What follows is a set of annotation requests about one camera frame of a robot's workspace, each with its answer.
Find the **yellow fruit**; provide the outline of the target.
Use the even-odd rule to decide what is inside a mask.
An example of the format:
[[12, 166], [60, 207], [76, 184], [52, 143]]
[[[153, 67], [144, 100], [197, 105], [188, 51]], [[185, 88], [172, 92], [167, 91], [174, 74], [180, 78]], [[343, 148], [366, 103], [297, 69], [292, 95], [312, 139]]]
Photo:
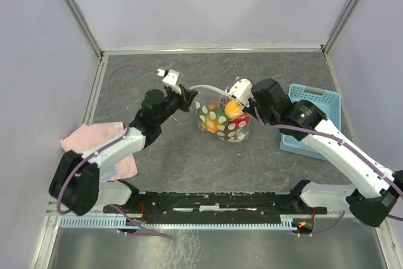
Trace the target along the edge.
[[243, 114], [243, 106], [235, 100], [229, 101], [224, 108], [225, 114], [232, 120]]

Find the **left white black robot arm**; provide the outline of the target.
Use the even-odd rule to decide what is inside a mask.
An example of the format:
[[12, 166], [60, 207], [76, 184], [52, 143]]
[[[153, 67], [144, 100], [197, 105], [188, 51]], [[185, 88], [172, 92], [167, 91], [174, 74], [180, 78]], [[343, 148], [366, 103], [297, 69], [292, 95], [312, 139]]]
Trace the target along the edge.
[[65, 152], [48, 192], [56, 198], [57, 212], [85, 215], [93, 207], [118, 205], [125, 212], [139, 206], [136, 189], [125, 181], [101, 181], [101, 175], [122, 159], [150, 146], [161, 134], [161, 125], [178, 110], [188, 112], [197, 91], [183, 85], [146, 92], [141, 108], [122, 134], [84, 151]]

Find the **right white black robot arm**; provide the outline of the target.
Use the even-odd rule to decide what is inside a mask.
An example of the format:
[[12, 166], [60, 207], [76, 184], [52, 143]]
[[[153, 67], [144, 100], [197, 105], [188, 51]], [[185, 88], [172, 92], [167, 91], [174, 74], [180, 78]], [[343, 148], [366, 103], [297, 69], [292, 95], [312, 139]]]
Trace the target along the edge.
[[254, 116], [317, 151], [351, 182], [349, 186], [308, 182], [289, 197], [297, 213], [325, 207], [349, 211], [370, 227], [379, 227], [402, 197], [402, 172], [392, 171], [353, 144], [309, 100], [292, 102], [278, 82], [262, 80], [251, 87]]

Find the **clear polka dot zip bag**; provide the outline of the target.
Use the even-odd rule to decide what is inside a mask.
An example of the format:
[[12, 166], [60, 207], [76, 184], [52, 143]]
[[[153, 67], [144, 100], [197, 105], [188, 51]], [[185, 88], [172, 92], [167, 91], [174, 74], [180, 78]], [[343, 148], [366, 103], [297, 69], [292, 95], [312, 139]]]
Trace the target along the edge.
[[228, 143], [240, 143], [249, 135], [250, 114], [222, 89], [205, 84], [191, 87], [198, 92], [194, 107], [198, 128]]

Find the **green round fruit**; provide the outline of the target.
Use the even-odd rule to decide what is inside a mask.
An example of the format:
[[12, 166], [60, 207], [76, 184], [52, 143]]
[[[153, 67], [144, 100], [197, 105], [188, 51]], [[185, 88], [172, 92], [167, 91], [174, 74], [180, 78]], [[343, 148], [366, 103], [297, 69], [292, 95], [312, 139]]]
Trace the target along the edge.
[[227, 118], [225, 111], [222, 108], [215, 107], [213, 109], [209, 109], [208, 117], [211, 121], [216, 121], [220, 125], [227, 125], [229, 119]]

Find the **red round apple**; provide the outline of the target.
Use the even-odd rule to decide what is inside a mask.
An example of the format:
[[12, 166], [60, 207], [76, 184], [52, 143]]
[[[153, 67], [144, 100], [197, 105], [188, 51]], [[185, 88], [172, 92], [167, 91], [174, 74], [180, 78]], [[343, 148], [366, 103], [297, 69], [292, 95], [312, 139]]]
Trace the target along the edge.
[[228, 125], [228, 128], [231, 130], [242, 129], [250, 122], [250, 119], [250, 115], [248, 113], [244, 113], [231, 121], [231, 123]]

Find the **orange round fruit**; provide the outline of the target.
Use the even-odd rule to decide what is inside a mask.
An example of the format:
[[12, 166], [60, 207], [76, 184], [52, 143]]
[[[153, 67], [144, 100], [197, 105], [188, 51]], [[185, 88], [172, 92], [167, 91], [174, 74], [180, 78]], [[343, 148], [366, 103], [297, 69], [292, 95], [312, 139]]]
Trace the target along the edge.
[[220, 124], [216, 121], [207, 120], [205, 123], [206, 130], [211, 133], [217, 133], [219, 131]]

